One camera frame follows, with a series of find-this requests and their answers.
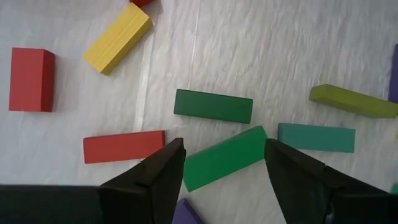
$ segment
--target green block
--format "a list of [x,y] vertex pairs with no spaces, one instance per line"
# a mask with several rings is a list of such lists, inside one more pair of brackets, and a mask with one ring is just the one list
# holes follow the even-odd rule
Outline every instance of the green block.
[[249,124],[252,107],[252,99],[177,90],[174,113]]
[[391,193],[398,194],[398,184],[394,184],[394,186],[392,186]]
[[279,123],[278,140],[296,149],[354,152],[355,129]]
[[188,156],[184,182],[189,192],[264,159],[267,134],[256,126],[237,136]]
[[324,84],[311,89],[310,100],[370,118],[395,118],[398,104]]

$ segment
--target red block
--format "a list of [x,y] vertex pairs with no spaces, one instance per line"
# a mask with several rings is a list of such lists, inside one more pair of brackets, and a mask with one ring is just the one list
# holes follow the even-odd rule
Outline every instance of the red block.
[[51,112],[54,73],[53,53],[12,48],[9,111]]
[[165,145],[164,131],[84,138],[85,163],[143,159]]
[[130,0],[130,2],[134,3],[138,7],[146,6],[153,1],[154,0]]

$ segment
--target dark green block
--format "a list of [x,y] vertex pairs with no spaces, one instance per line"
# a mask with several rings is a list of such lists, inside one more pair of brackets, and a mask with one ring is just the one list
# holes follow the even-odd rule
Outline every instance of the dark green block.
[[398,194],[398,184],[394,184],[394,186],[392,186],[391,193]]
[[252,107],[252,99],[178,89],[174,113],[249,124]]

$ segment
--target teal block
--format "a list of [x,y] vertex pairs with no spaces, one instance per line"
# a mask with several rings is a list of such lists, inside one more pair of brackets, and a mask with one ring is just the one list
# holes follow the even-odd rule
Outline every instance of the teal block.
[[352,153],[355,129],[279,123],[278,140],[296,149]]
[[398,184],[394,184],[394,186],[392,186],[391,193],[398,194]]

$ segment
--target tabletop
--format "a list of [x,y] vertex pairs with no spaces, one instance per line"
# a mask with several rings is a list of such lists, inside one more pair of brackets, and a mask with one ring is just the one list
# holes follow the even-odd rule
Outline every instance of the tabletop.
[[[157,0],[153,29],[111,75],[85,50],[127,0],[0,2],[0,183],[98,185],[139,161],[86,165],[83,138],[166,130],[187,154],[253,126],[354,128],[354,154],[303,151],[383,190],[398,182],[398,121],[370,119],[308,100],[330,83],[387,98],[398,42],[395,0]],[[56,55],[53,113],[8,111],[12,47]],[[254,100],[251,124],[173,114],[177,88]],[[264,161],[188,197],[208,223],[285,223]]]

